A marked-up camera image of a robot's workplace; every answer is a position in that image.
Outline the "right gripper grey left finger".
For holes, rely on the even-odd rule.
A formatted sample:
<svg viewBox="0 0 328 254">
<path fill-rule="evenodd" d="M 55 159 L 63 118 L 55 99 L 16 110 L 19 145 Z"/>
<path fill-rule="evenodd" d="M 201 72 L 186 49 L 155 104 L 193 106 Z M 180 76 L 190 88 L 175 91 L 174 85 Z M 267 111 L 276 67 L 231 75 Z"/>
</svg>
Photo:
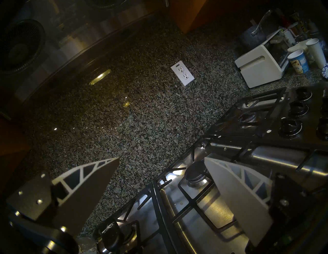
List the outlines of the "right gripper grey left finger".
<svg viewBox="0 0 328 254">
<path fill-rule="evenodd" d="M 72 168 L 55 179 L 42 173 L 7 198 L 16 217 L 77 236 L 102 198 L 119 157 Z"/>
</svg>

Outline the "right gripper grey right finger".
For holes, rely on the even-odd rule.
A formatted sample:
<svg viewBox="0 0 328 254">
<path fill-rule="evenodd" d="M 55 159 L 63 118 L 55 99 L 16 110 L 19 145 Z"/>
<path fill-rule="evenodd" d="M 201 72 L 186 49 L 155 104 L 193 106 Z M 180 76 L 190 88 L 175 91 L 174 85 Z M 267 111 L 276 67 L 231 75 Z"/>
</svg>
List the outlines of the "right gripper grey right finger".
<svg viewBox="0 0 328 254">
<path fill-rule="evenodd" d="M 283 247 L 309 228 L 309 195 L 286 174 L 273 180 L 242 165 L 206 157 L 220 195 L 254 247 Z"/>
</svg>

